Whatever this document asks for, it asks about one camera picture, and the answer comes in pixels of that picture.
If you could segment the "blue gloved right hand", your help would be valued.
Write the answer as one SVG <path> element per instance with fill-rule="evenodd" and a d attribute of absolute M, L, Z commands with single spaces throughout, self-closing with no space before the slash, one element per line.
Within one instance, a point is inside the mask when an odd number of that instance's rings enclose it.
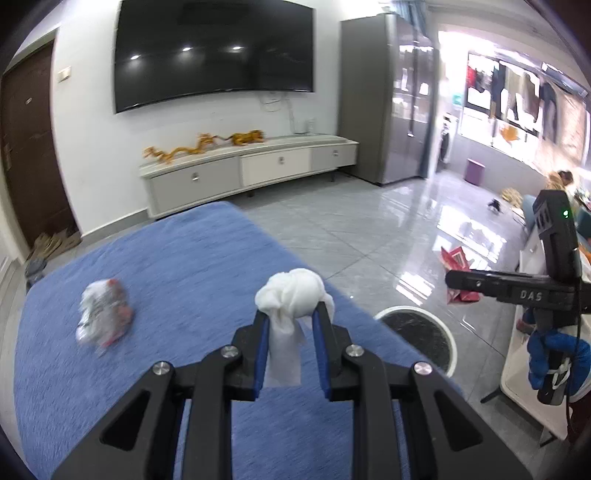
<path fill-rule="evenodd" d="M 527 344 L 528 379 L 544 405 L 570 403 L 590 393 L 590 344 L 586 339 L 551 329 L 535 330 Z"/>

